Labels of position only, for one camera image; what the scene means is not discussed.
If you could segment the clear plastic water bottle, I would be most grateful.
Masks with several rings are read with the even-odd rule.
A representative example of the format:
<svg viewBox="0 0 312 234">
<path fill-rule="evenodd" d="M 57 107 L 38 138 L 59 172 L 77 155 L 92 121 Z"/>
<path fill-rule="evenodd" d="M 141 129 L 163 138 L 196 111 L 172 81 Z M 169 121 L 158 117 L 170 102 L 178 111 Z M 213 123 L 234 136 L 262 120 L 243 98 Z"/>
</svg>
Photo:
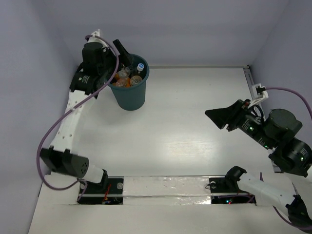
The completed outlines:
<svg viewBox="0 0 312 234">
<path fill-rule="evenodd" d="M 141 73 L 144 71 L 145 65 L 143 63 L 139 63 L 132 72 L 132 76 L 141 76 Z"/>
</svg>

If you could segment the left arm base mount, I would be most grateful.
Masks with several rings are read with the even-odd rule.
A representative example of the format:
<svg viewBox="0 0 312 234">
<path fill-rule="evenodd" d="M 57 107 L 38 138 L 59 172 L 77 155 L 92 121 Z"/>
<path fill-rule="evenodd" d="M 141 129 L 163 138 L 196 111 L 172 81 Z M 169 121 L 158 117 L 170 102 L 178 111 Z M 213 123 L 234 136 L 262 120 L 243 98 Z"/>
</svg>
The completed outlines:
<svg viewBox="0 0 312 234">
<path fill-rule="evenodd" d="M 122 205 L 124 177 L 108 177 L 106 188 L 97 188 L 95 184 L 80 185 L 78 204 L 81 205 Z"/>
</svg>

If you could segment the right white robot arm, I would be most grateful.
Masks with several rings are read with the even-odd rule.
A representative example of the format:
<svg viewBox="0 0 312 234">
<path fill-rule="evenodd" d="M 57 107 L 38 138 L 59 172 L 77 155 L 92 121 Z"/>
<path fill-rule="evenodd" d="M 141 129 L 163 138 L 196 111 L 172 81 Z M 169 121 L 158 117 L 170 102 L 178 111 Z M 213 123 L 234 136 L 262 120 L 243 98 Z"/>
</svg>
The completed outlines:
<svg viewBox="0 0 312 234">
<path fill-rule="evenodd" d="M 231 192 L 248 192 L 262 199 L 289 225 L 312 232 L 312 149 L 296 138 L 303 124 L 285 109 L 273 109 L 267 118 L 254 113 L 250 100 L 237 100 L 226 108 L 210 109 L 205 115 L 220 129 L 239 129 L 270 151 L 268 158 L 292 182 L 294 194 L 284 192 L 233 166 L 224 177 L 210 180 L 212 189 L 225 187 Z"/>
</svg>

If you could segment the tall orange label bottle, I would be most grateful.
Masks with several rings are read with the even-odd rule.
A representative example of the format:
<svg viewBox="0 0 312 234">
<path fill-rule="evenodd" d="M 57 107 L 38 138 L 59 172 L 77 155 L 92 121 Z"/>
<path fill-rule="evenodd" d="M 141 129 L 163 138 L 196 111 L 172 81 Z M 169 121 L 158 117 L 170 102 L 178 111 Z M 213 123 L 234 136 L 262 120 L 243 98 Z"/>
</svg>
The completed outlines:
<svg viewBox="0 0 312 234">
<path fill-rule="evenodd" d="M 130 78 L 120 78 L 116 82 L 116 87 L 130 87 Z"/>
</svg>

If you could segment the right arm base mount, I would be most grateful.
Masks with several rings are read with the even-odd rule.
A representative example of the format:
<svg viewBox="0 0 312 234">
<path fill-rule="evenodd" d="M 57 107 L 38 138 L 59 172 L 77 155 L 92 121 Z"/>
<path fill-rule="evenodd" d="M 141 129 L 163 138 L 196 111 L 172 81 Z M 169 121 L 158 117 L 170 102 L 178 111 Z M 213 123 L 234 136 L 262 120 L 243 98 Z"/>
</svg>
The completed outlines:
<svg viewBox="0 0 312 234">
<path fill-rule="evenodd" d="M 239 166 L 233 166 L 222 177 L 210 177 L 205 189 L 212 194 L 213 204 L 256 204 L 255 196 L 238 187 L 238 181 L 247 171 Z"/>
</svg>

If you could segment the clear bottle black label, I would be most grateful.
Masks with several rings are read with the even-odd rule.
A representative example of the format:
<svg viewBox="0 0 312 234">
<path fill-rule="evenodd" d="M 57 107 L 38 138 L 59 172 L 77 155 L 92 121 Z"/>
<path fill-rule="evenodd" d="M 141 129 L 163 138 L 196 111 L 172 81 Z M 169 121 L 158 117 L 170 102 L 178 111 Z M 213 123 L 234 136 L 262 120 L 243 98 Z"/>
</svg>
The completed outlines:
<svg viewBox="0 0 312 234">
<path fill-rule="evenodd" d="M 128 77 L 131 75 L 132 71 L 133 71 L 133 67 L 132 67 L 131 65 L 130 65 L 130 66 L 127 66 L 127 67 L 123 66 L 123 67 L 117 72 L 117 74 L 118 74 L 118 77 L 119 77 L 119 78 L 128 78 Z"/>
</svg>

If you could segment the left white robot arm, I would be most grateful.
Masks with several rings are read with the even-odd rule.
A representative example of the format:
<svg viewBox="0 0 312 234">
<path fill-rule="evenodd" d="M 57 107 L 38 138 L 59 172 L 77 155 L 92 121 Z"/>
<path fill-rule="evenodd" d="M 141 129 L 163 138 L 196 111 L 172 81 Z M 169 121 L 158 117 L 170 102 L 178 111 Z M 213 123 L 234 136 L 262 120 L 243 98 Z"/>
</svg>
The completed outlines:
<svg viewBox="0 0 312 234">
<path fill-rule="evenodd" d="M 78 155 L 78 143 L 86 116 L 99 92 L 108 86 L 121 65 L 131 65 L 133 57 L 116 39 L 108 43 L 100 36 L 86 36 L 82 50 L 82 63 L 78 66 L 70 87 L 65 113 L 47 131 L 37 149 L 37 170 L 43 183 L 51 188 L 41 171 L 40 162 L 55 173 L 72 176 L 77 182 L 87 182 L 98 193 L 108 187 L 104 169 L 92 165 L 89 158 Z M 43 147 L 47 136 L 58 127 L 48 148 Z"/>
</svg>

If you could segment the small orange bottle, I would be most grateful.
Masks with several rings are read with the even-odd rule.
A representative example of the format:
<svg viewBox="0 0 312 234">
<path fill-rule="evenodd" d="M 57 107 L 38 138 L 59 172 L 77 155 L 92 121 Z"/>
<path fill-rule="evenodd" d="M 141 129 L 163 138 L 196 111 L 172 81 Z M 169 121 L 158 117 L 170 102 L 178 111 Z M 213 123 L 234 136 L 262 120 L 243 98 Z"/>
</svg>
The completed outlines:
<svg viewBox="0 0 312 234">
<path fill-rule="evenodd" d="M 115 73 L 115 76 L 114 76 L 115 80 L 119 80 L 120 79 L 120 76 L 118 73 Z"/>
</svg>

